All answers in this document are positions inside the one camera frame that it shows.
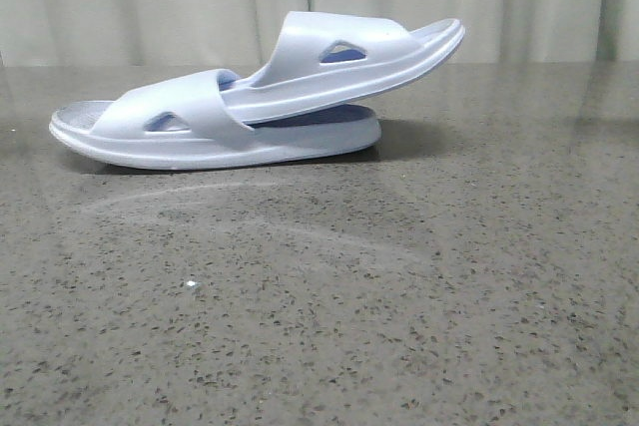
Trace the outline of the light blue slipper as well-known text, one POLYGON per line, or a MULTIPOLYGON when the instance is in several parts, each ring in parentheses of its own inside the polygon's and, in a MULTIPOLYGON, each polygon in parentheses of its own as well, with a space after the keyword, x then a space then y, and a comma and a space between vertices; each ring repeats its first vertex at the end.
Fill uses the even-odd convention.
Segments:
POLYGON ((207 170, 305 160, 373 145, 373 110, 339 105, 286 120, 242 121, 223 99, 237 74, 217 69, 131 90, 115 101, 75 102, 56 111, 52 135, 108 164, 151 170, 207 170))
POLYGON ((248 78, 222 79, 221 95, 248 124, 322 110, 422 77, 464 33, 457 19, 408 31, 385 18, 292 11, 269 62, 248 78))

